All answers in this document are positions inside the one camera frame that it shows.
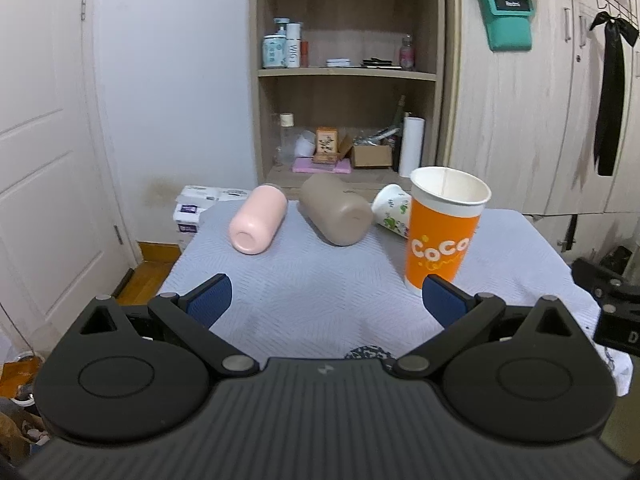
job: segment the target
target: white wall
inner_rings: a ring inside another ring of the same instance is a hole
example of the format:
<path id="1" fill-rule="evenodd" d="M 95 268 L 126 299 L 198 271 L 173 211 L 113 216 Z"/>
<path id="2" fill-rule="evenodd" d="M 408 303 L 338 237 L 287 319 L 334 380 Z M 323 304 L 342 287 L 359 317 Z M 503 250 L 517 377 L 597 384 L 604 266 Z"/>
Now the white wall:
<path id="1" fill-rule="evenodd" d="M 175 242 L 185 184 L 256 184 L 248 0 L 95 0 L 100 120 L 133 240 Z"/>

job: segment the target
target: taupe bottle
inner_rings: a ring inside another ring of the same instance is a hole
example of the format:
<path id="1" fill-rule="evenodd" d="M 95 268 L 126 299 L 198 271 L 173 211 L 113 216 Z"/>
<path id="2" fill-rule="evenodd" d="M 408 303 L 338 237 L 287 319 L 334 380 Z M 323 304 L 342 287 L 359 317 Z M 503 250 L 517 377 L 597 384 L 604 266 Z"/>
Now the taupe bottle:
<path id="1" fill-rule="evenodd" d="M 331 243 L 353 245 L 373 220 L 370 204 L 331 173 L 316 173 L 300 190 L 304 213 Z"/>

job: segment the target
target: black ribbon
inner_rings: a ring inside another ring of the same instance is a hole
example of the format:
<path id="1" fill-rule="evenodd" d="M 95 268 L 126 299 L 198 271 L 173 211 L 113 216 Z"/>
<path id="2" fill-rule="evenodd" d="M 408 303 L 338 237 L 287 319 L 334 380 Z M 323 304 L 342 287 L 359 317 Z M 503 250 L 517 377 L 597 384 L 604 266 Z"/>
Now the black ribbon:
<path id="1" fill-rule="evenodd" d="M 598 13 L 589 30 L 603 23 L 606 23 L 604 70 L 593 143 L 593 163 L 597 165 L 599 175 L 611 176 L 616 165 L 622 111 L 625 107 L 625 54 L 620 36 L 625 38 L 629 45 L 634 46 L 638 40 L 638 30 L 627 20 L 612 18 L 604 10 Z"/>

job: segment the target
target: pink tumbler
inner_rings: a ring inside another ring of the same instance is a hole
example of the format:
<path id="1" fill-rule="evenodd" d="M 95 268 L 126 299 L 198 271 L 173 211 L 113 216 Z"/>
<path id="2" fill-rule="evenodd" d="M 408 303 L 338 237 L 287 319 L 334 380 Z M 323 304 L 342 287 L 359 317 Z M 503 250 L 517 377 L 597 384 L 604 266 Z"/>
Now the pink tumbler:
<path id="1" fill-rule="evenodd" d="M 231 245 L 244 254 L 267 249 L 287 211 L 287 197 L 277 187 L 255 188 L 229 224 Z"/>

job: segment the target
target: cabinet door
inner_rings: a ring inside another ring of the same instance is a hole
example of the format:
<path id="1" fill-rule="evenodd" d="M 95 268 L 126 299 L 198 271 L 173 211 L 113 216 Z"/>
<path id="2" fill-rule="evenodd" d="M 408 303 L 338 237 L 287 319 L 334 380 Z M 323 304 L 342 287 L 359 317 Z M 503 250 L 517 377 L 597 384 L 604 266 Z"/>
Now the cabinet door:
<path id="1" fill-rule="evenodd" d="M 462 51 L 449 165 L 482 178 L 492 207 L 541 214 L 569 102 L 572 0 L 533 0 L 530 52 L 491 52 L 478 0 L 462 0 Z"/>
<path id="2" fill-rule="evenodd" d="M 564 246 L 571 215 L 545 216 L 531 223 L 567 263 L 576 258 L 599 260 L 607 251 L 631 238 L 639 216 L 636 213 L 598 213 L 578 215 L 574 243 Z"/>
<path id="3" fill-rule="evenodd" d="M 629 9 L 630 0 L 609 0 Z M 612 176 L 600 176 L 593 163 L 602 69 L 604 64 L 604 26 L 589 31 L 601 10 L 609 10 L 607 0 L 574 0 L 574 52 L 571 100 L 558 170 L 546 214 L 603 212 L 613 184 Z M 625 51 L 625 109 L 622 135 L 631 88 L 632 49 L 623 41 Z"/>
<path id="4" fill-rule="evenodd" d="M 632 4 L 637 16 L 638 0 Z M 609 212 L 640 211 L 640 42 L 634 47 L 632 73 L 629 114 L 607 202 Z"/>

